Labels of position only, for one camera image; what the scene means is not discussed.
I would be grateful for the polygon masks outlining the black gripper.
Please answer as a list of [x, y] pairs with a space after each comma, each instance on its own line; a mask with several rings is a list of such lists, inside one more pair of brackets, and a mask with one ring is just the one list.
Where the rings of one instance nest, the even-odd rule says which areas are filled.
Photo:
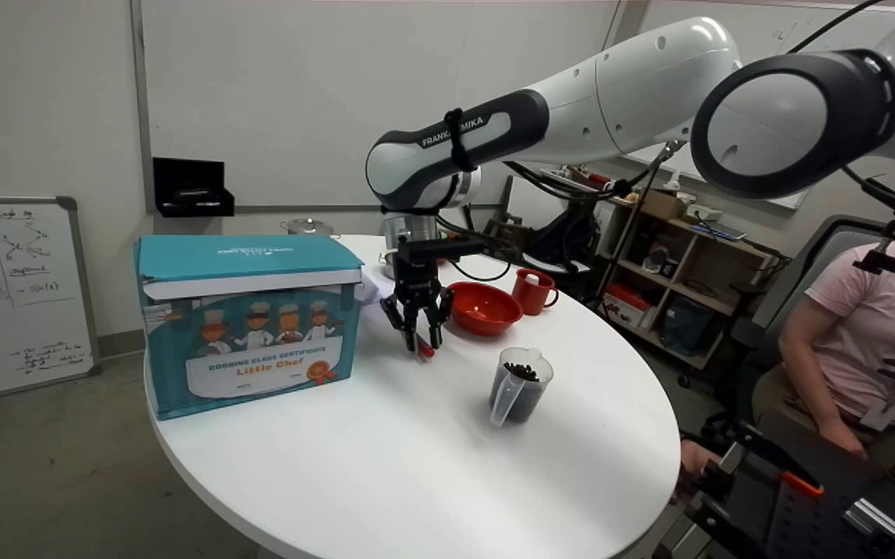
[[415, 337], [403, 324], [402, 312], [424, 312], [429, 319], [429, 346], [446, 341], [446, 284], [437, 263], [446, 261], [447, 240], [435, 231], [433, 217], [385, 213], [381, 217], [381, 273], [392, 291], [380, 299], [380, 307], [392, 329], [402, 332], [411, 353], [415, 353]]

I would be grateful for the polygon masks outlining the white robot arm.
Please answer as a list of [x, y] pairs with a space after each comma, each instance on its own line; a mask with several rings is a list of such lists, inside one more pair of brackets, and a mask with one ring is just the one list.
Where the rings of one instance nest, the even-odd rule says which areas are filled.
[[415, 224], [488, 161], [572, 166], [672, 141], [709, 188], [743, 199], [809, 189], [863, 154], [895, 159], [895, 27], [873, 48], [745, 61], [721, 22], [672, 22], [429, 127], [381, 134], [365, 181]]

